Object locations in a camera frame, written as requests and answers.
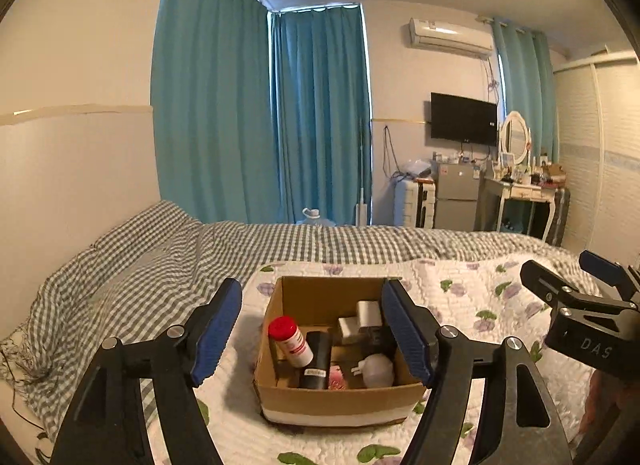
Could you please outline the pink floral box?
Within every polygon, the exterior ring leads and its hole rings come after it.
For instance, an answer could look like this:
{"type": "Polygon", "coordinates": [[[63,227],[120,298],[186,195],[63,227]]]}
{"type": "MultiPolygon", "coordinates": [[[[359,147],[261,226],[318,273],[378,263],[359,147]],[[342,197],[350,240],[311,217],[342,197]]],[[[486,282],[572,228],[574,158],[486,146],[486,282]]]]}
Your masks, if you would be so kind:
{"type": "Polygon", "coordinates": [[[346,390],[348,384],[341,367],[332,364],[329,370],[329,389],[330,390],[346,390]]]}

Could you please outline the black tube bottle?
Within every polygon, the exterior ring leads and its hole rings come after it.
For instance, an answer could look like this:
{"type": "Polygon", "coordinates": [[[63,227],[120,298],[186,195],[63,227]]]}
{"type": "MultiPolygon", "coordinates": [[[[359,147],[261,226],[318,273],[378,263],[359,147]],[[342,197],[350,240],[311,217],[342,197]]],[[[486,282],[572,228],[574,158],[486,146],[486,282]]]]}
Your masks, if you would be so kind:
{"type": "Polygon", "coordinates": [[[306,342],[314,355],[309,364],[300,371],[300,389],[326,390],[329,388],[332,338],[328,332],[310,331],[306,342]]]}

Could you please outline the white power adapter cube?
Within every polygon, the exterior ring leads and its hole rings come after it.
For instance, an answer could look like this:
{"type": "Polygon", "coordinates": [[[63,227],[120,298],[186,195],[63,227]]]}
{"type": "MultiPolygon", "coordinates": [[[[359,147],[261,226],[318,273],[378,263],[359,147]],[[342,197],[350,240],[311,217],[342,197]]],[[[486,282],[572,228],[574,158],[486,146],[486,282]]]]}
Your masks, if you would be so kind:
{"type": "Polygon", "coordinates": [[[357,303],[359,329],[377,329],[383,325],[380,303],[376,300],[359,300],[357,303]]]}

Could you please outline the white vanity table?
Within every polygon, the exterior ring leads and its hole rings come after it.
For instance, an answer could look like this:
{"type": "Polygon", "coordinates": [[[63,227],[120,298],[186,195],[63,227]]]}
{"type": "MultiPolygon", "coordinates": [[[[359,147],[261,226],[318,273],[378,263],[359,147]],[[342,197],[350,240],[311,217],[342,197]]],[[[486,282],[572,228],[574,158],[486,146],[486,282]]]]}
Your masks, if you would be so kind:
{"type": "Polygon", "coordinates": [[[512,184],[494,178],[480,183],[475,228],[521,233],[560,246],[570,210],[564,187],[512,184]]]}

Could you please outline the silver mini fridge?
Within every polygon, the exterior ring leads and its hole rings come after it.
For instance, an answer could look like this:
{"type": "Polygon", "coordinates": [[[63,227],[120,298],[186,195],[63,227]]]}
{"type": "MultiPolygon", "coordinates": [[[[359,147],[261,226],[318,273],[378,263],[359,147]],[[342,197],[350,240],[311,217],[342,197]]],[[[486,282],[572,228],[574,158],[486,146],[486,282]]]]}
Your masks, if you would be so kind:
{"type": "Polygon", "coordinates": [[[436,172],[434,228],[474,230],[480,171],[472,164],[439,163],[436,172]]]}

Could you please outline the grey checked bed sheet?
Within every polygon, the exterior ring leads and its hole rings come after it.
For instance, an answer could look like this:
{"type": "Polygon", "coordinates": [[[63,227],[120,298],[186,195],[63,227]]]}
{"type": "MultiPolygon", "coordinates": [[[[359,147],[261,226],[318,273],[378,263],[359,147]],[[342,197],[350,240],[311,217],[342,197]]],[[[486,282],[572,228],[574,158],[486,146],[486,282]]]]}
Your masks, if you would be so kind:
{"type": "Polygon", "coordinates": [[[566,433],[575,436],[588,373],[544,344],[550,311],[521,285],[527,259],[570,283],[582,275],[573,255],[521,234],[204,224],[162,202],[100,237],[43,282],[28,319],[2,341],[1,375],[35,426],[55,437],[104,337],[144,341],[184,320],[227,277],[243,285],[242,317],[257,329],[279,277],[389,275],[440,322],[484,341],[521,337],[566,433]]]}

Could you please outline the black rectangular box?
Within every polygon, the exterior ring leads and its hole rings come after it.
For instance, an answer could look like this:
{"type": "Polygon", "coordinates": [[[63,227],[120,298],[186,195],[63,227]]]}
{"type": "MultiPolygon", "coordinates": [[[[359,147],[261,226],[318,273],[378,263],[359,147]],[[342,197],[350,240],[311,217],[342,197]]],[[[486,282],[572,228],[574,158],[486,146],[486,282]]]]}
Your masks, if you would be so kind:
{"type": "Polygon", "coordinates": [[[372,353],[393,353],[396,341],[390,327],[370,326],[366,329],[367,340],[372,353]]]}

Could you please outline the white wardrobe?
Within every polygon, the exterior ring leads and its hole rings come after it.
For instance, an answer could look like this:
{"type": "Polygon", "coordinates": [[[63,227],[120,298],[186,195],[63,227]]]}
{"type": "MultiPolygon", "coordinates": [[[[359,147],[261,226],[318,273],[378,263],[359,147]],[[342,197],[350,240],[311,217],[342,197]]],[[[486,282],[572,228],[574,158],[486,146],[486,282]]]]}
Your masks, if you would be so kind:
{"type": "Polygon", "coordinates": [[[639,59],[632,51],[554,71],[559,161],[570,190],[563,246],[639,263],[639,59]]]}

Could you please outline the white charger plug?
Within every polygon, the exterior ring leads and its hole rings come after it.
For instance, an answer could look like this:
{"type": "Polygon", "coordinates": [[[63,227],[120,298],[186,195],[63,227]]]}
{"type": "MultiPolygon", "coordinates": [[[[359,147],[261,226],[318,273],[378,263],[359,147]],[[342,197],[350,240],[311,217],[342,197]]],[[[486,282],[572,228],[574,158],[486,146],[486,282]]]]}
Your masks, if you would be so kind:
{"type": "Polygon", "coordinates": [[[369,333],[360,326],[357,317],[341,317],[337,319],[338,339],[342,346],[364,344],[369,341],[369,333]]]}

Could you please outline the white bottle red cap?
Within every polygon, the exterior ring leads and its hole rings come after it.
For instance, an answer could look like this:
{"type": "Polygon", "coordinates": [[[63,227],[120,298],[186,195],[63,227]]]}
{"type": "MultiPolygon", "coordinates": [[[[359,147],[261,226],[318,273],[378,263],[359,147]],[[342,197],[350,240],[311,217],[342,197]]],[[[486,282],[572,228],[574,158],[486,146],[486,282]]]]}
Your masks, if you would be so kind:
{"type": "Polygon", "coordinates": [[[292,367],[303,369],[314,359],[314,353],[298,324],[288,315],[280,315],[273,319],[268,325],[268,335],[292,367]]]}

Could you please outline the cardboard box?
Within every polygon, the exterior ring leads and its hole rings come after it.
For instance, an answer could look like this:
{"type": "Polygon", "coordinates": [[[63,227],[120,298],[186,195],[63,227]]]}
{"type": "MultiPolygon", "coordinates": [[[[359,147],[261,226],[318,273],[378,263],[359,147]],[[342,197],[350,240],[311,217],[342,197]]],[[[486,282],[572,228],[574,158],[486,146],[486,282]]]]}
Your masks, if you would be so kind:
{"type": "Polygon", "coordinates": [[[373,355],[368,342],[342,346],[337,319],[357,317],[359,300],[376,300],[381,307],[385,281],[382,277],[280,277],[274,285],[260,341],[254,384],[268,421],[308,427],[364,427],[396,423],[405,419],[423,398],[424,386],[409,373],[396,344],[383,353],[394,363],[394,385],[366,388],[352,368],[373,355]],[[268,335],[268,325],[280,315],[293,318],[307,336],[310,331],[328,332],[332,338],[331,365],[341,367],[346,390],[314,390],[298,387],[300,371],[268,335]]]}

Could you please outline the blue curtain right window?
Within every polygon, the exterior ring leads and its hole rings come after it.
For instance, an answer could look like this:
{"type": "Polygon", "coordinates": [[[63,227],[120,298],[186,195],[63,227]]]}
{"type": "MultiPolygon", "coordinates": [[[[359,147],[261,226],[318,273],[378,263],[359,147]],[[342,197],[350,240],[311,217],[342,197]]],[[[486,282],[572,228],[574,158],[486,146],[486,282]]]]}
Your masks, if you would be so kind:
{"type": "Polygon", "coordinates": [[[498,18],[491,23],[506,113],[520,113],[532,133],[532,155],[559,156],[555,84],[547,35],[498,18]]]}

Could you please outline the water jug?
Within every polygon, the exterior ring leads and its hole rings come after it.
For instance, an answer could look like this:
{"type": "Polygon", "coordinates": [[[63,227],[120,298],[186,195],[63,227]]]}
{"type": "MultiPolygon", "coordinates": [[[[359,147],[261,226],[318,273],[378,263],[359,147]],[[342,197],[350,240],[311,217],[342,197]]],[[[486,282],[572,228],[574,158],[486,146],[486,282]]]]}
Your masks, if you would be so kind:
{"type": "Polygon", "coordinates": [[[297,222],[297,225],[318,226],[318,227],[335,227],[336,223],[330,219],[321,216],[317,208],[305,207],[302,211],[303,218],[297,222]]]}

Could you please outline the white air conditioner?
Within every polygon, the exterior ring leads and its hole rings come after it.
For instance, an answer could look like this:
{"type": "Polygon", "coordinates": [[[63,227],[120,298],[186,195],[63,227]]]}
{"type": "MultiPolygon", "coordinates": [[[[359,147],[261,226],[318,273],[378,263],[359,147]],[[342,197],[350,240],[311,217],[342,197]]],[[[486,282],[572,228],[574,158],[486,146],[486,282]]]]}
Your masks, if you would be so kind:
{"type": "Polygon", "coordinates": [[[409,33],[413,47],[482,59],[488,59],[494,53],[489,33],[462,25],[411,18],[409,33]]]}

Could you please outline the black wall television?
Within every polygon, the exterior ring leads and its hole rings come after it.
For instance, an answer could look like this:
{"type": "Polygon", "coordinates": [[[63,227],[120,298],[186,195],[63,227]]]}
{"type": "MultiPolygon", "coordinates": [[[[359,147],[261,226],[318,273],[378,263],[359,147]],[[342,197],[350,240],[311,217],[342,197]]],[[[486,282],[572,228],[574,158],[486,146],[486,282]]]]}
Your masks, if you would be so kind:
{"type": "Polygon", "coordinates": [[[498,106],[488,101],[432,92],[431,136],[460,144],[495,147],[498,106]]]}

